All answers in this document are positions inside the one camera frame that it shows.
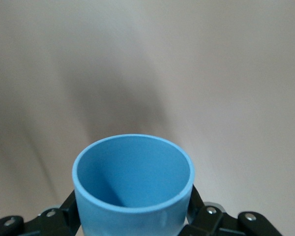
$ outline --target blurry gray background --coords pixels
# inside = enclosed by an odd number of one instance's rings
[[[295,1],[0,1],[0,218],[62,203],[78,153],[121,133],[295,236]]]

